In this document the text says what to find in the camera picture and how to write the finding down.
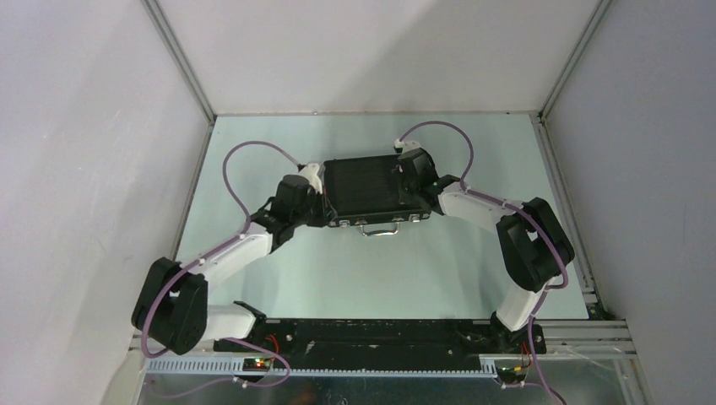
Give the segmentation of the black poker set case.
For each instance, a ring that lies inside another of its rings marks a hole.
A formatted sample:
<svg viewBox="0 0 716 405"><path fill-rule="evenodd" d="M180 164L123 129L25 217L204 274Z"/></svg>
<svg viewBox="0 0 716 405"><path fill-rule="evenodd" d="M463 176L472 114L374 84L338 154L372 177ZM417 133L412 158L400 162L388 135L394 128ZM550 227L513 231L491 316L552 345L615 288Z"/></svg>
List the black poker set case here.
<svg viewBox="0 0 716 405"><path fill-rule="evenodd" d="M331 229L356 228L375 238L431 217L430 206L420 199L401 198L396 155L331 159L323 167L324 212Z"/></svg>

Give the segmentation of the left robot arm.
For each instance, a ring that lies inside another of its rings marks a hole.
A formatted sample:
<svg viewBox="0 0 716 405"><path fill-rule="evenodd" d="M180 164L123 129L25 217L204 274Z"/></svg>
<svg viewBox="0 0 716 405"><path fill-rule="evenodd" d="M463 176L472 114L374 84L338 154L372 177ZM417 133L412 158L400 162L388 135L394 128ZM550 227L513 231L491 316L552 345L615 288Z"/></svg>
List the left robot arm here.
<svg viewBox="0 0 716 405"><path fill-rule="evenodd" d="M203 341L230 338L246 351L263 347L267 329L257 322L258 312L245 304L211 305L209 298L233 275L278 250L297 228L325 226L319 171L307 165L285 175L244 229L189 263L161 257L151 264L132 314L146 357L186 354Z"/></svg>

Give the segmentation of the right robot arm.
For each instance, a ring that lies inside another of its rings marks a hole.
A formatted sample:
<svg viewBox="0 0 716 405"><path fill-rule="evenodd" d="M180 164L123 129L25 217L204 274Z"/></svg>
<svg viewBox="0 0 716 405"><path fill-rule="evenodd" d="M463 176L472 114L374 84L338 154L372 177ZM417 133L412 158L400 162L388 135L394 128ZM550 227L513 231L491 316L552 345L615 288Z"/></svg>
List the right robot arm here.
<svg viewBox="0 0 716 405"><path fill-rule="evenodd" d="M567 264L575 252L550 204L539 197L520 202L477 191L456 176L439 176L432 157L420 146L397 142L394 148L402 201L496 235L512 283L496 309L500 323L491 329L491 341L503 353L515 351L525 340L523 327L539 311L547 292L569 283Z"/></svg>

